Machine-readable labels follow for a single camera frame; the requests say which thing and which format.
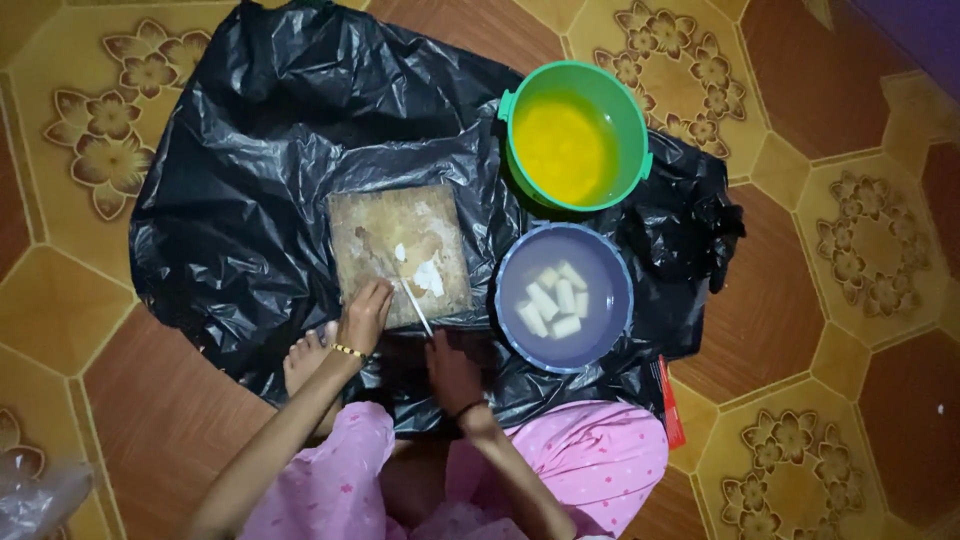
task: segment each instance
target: wrist band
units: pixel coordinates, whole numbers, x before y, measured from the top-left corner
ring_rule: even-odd
[[[460,409],[460,412],[454,414],[454,415],[453,415],[453,422],[454,422],[455,424],[460,424],[460,419],[463,418],[465,414],[467,414],[468,412],[470,412],[471,409],[473,409],[474,407],[480,406],[480,405],[489,405],[489,404],[490,404],[490,402],[488,402],[487,400],[477,400],[477,401],[471,403],[470,405],[467,405],[467,406],[465,406],[464,408]]]
[[[360,361],[361,361],[361,362],[367,363],[367,358],[368,358],[368,356],[367,356],[367,355],[364,355],[364,354],[361,353],[360,351],[353,350],[353,349],[351,349],[350,347],[344,347],[343,345],[341,345],[341,344],[339,344],[339,343],[333,343],[333,344],[330,345],[330,347],[333,347],[334,349],[336,349],[337,351],[340,351],[341,353],[347,353],[348,355],[356,356],[356,357],[360,358]]]

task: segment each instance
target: water in bowl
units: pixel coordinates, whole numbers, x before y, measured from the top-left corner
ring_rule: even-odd
[[[569,262],[587,282],[587,318],[581,321],[580,331],[563,339],[536,336],[527,330],[517,315],[516,305],[527,300],[529,295],[526,286],[534,282],[545,268],[555,268],[563,261]],[[563,360],[588,352],[596,345],[612,319],[613,286],[609,272],[587,244],[564,236],[533,238],[517,250],[504,268],[500,298],[502,322],[510,329],[517,344],[549,364],[552,364],[551,360]]]
[[[513,141],[527,176],[558,201],[592,206],[613,188],[612,125],[572,90],[546,90],[517,103]]]

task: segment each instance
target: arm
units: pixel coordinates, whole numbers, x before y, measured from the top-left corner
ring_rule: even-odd
[[[479,368],[450,348],[444,331],[435,332],[426,356],[437,399],[448,414],[456,415],[483,399]],[[475,406],[459,422],[470,443],[496,471],[516,526],[531,540],[572,540],[577,534],[573,520],[516,450],[490,408]]]
[[[344,310],[337,341],[371,353],[390,310],[393,288],[376,280]],[[360,359],[332,351],[280,412],[253,436],[210,486],[185,532],[187,540],[220,540],[240,533],[256,503],[300,451],[337,395],[361,368]]]

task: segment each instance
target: black garbage bag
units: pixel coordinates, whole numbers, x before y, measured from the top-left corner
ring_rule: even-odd
[[[138,294],[214,365],[282,403],[287,349],[340,316],[326,195],[450,184],[477,309],[436,323],[462,330],[461,345],[488,368],[500,421],[581,399],[661,412],[653,361],[697,352],[706,282],[722,281],[732,256],[737,210],[724,164],[651,134],[651,179],[586,220],[621,247],[634,275],[634,326],[585,373],[542,372],[502,344],[488,309],[496,263],[534,222],[508,187],[495,119],[503,91],[521,81],[502,64],[331,3],[241,3],[187,83],[137,199]],[[401,434],[444,429],[422,348],[418,329],[391,332],[381,361],[345,397],[383,402]]]

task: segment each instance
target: yellow liquid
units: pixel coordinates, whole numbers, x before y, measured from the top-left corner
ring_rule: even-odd
[[[513,141],[527,176],[554,199],[588,207],[610,194],[617,168],[612,126],[580,95],[557,90],[522,103]]]

